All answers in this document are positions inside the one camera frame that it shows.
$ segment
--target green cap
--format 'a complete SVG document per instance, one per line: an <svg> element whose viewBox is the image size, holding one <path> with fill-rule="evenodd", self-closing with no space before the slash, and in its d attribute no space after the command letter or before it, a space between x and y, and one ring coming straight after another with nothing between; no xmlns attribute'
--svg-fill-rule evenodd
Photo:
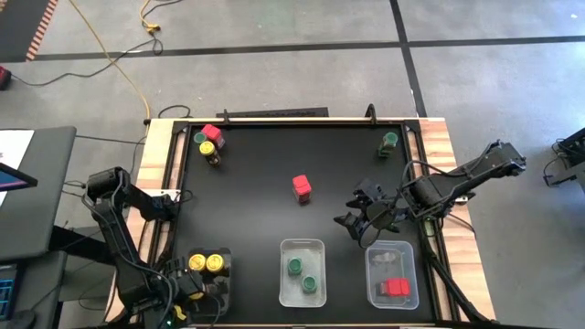
<svg viewBox="0 0 585 329"><path fill-rule="evenodd" d="M392 144L393 146L396 146L398 140L399 136L395 133L387 133L384 135L384 142Z"/></svg>
<svg viewBox="0 0 585 329"><path fill-rule="evenodd" d="M317 279L312 275L303 277L303 292L312 293L317 291Z"/></svg>
<svg viewBox="0 0 585 329"><path fill-rule="evenodd" d="M195 141L195 143L203 143L206 140L207 136L205 136L204 133L196 133L195 136L193 136L193 141Z"/></svg>
<svg viewBox="0 0 585 329"><path fill-rule="evenodd" d="M288 264L289 275L299 275L303 271L303 263L299 258L291 258L289 259Z"/></svg>

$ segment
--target yellow cable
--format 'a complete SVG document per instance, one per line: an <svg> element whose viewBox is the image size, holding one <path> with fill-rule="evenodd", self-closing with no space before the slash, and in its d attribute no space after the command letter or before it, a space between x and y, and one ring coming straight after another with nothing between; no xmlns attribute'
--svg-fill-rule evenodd
<svg viewBox="0 0 585 329"><path fill-rule="evenodd" d="M128 80L128 82L130 82L130 84L132 85L132 87L134 88L134 90L136 90L136 93L138 93L138 95L140 96L140 98L143 100L144 107L146 108L146 119L150 119L150 106L148 105L148 101L146 101L146 98L144 97L143 93L140 91L140 89L138 89L138 87L134 84L134 82L126 75L126 73L124 73L124 71L122 70L122 68L120 68L118 66L118 64L116 63L116 61L113 60L110 57L110 55L108 54L108 51L106 50L106 47L103 45L103 43L101 43L100 37L98 37L98 34L93 30L93 27L91 26L90 22L81 13L81 10L77 7L77 5L75 4L75 2L73 0L69 0L69 2L71 3L71 5L73 5L73 8L75 8L75 10L77 11L77 13L80 14L81 18L83 18L83 21L85 22L85 25L88 26L88 28L90 29L90 31L93 34L93 36L95 37L95 39L100 44L101 50L103 51L103 54L106 56L106 58L110 61L110 63L113 66L115 66L120 71L120 73L122 73L122 75Z"/></svg>
<svg viewBox="0 0 585 329"><path fill-rule="evenodd" d="M143 6L140 8L140 20L146 25L146 31L148 31L148 33L153 34L154 32L158 31L161 29L161 27L158 24L151 24L146 22L146 20L144 19L144 10L146 9L146 6L148 4L150 4L151 0L146 0L144 1Z"/></svg>

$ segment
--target red block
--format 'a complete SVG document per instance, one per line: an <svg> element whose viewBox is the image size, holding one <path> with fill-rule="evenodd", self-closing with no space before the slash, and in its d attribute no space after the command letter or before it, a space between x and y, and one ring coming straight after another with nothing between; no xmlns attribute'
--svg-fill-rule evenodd
<svg viewBox="0 0 585 329"><path fill-rule="evenodd" d="M311 185L306 175L298 175L292 179L292 186L296 199L300 202L307 202L311 198Z"/></svg>
<svg viewBox="0 0 585 329"><path fill-rule="evenodd" d="M386 294L390 297L410 296L410 283L408 279L387 279Z"/></svg>
<svg viewBox="0 0 585 329"><path fill-rule="evenodd" d="M221 135L221 130L213 124L206 124L203 126L201 132L204 133L205 136L207 136L207 138L213 142L218 149L223 147L223 144L226 142Z"/></svg>

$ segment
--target white paper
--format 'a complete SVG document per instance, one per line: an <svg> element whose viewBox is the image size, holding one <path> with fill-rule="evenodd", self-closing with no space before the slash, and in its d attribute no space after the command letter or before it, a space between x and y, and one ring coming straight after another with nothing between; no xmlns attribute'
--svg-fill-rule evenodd
<svg viewBox="0 0 585 329"><path fill-rule="evenodd" d="M0 163L18 169L35 131L0 131ZM0 192L0 206L8 192Z"/></svg>

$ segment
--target green object in container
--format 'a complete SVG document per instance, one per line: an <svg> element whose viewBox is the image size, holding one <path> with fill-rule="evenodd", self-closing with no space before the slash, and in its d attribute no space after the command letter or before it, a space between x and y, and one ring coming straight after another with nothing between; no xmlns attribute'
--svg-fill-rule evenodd
<svg viewBox="0 0 585 329"><path fill-rule="evenodd" d="M386 133L382 137L382 143L378 148L379 157L389 157L392 151L396 148L396 144L399 141L399 136L395 133Z"/></svg>
<svg viewBox="0 0 585 329"><path fill-rule="evenodd" d="M195 136L193 136L193 141L198 144L201 144L206 140L207 136L205 136L204 133L196 133Z"/></svg>
<svg viewBox="0 0 585 329"><path fill-rule="evenodd" d="M303 271L303 262L299 258L291 258L287 267L289 275L299 275Z"/></svg>
<svg viewBox="0 0 585 329"><path fill-rule="evenodd" d="M312 275L303 277L303 292L313 293L317 291L317 279Z"/></svg>

